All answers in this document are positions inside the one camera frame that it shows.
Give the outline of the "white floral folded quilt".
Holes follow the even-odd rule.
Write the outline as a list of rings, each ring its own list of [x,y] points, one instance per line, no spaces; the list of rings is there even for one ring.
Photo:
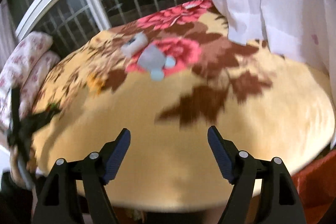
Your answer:
[[[19,116],[25,118],[48,73],[60,61],[51,51],[53,39],[43,32],[31,32],[15,48],[1,71],[1,129],[7,130],[11,116],[11,89],[20,87]]]

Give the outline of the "yellow floral fleece blanket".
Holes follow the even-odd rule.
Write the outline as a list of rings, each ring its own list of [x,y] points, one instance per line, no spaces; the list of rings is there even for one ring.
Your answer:
[[[121,47],[143,32],[177,64],[154,81]],[[329,78],[270,53],[264,40],[228,40],[210,0],[187,2],[102,31],[47,76],[34,110],[62,112],[34,136],[39,168],[83,159],[116,139],[131,142],[112,204],[143,210],[198,210],[223,204],[232,187],[207,141],[210,126],[258,159],[283,159],[296,173],[330,142],[335,116]]]

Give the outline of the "red plastic bag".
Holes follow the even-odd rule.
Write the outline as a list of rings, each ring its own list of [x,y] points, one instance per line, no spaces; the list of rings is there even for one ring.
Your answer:
[[[335,150],[315,160],[292,176],[302,202],[307,223],[331,223],[335,220]]]

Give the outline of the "white curtain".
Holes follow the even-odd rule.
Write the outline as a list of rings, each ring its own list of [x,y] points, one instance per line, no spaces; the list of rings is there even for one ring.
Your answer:
[[[239,44],[266,39],[273,53],[335,76],[335,0],[212,0]]]

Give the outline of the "white blue crumpled packet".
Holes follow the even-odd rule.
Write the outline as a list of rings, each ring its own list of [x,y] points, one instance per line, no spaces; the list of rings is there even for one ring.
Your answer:
[[[127,43],[121,47],[121,52],[127,58],[131,58],[139,51],[143,50],[149,41],[147,36],[143,33],[137,33]]]

